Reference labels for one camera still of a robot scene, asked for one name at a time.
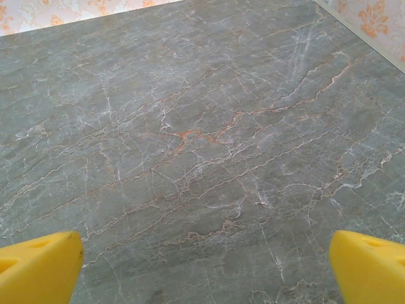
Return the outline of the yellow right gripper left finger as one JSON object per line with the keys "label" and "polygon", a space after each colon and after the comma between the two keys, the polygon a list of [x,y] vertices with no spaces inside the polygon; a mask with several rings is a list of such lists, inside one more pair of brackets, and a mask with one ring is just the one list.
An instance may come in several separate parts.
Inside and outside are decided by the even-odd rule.
{"label": "yellow right gripper left finger", "polygon": [[76,231],[1,248],[1,303],[69,303],[84,261]]}

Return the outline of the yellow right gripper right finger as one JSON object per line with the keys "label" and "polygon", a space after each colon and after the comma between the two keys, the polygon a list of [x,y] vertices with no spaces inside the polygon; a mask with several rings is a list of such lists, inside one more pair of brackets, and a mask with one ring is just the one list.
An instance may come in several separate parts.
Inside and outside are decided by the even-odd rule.
{"label": "yellow right gripper right finger", "polygon": [[404,245],[337,231],[329,259],[345,303],[404,303]]}

